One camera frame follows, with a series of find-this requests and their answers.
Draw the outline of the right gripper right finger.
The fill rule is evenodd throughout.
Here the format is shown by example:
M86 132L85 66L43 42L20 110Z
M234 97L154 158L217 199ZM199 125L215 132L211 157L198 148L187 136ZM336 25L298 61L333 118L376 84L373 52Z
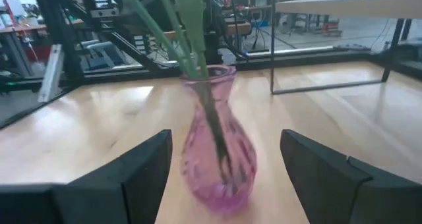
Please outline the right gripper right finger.
M310 224L422 224L422 184L294 130L282 131L280 151Z

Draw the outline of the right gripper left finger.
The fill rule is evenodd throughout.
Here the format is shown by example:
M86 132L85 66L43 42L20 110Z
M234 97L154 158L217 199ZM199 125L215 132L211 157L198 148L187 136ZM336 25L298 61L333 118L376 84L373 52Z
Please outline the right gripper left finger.
M67 184L0 185L0 224L154 224L171 156L162 130Z

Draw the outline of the purple glass vase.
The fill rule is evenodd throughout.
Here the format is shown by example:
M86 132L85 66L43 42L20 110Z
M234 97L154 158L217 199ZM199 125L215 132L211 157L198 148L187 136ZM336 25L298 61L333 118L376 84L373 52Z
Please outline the purple glass vase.
M208 73L207 79L182 77L193 99L194 115L181 153L181 174L208 209L235 213L253 189L257 155L229 106L236 68L210 65Z

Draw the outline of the red artificial tulip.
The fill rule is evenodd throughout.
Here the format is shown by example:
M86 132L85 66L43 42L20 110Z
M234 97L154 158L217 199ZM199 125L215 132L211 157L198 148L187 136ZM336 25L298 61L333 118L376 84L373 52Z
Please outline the red artificial tulip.
M152 31L155 38L167 48L168 52L175 54L179 68L182 72L190 78L198 78L198 71L195 69L190 54L185 53L185 46L183 46L183 39L179 40L179 44L182 47L182 53L176 52L173 48L172 43L162 32L156 21L149 15L148 11L142 6L139 0L123 0L124 3L130 4L135 8L136 14L143 19L147 27Z

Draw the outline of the wooden workbench on wheels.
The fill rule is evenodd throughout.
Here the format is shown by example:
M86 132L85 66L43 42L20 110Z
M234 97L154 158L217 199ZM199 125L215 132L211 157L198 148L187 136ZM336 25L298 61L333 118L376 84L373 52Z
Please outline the wooden workbench on wheels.
M24 78L43 76L49 55L49 45L39 45L40 32L46 33L46 25L15 25L0 29L0 40L19 75Z

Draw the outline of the silver aluminium bracket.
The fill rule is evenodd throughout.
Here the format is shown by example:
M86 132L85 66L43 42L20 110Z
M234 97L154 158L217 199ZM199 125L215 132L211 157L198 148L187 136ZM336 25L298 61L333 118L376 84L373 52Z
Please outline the silver aluminium bracket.
M38 92L39 103L47 103L57 94L60 77L63 72L64 56L61 44L51 46L42 86Z

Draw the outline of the wooden shelf black frame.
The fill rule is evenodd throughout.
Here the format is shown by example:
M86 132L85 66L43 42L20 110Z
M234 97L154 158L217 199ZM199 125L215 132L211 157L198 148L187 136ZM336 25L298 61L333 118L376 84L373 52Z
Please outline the wooden shelf black frame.
M406 19L422 18L422 0L294 0L271 3L272 20L276 13L311 13L348 17L395 18L396 29L388 56L397 48Z

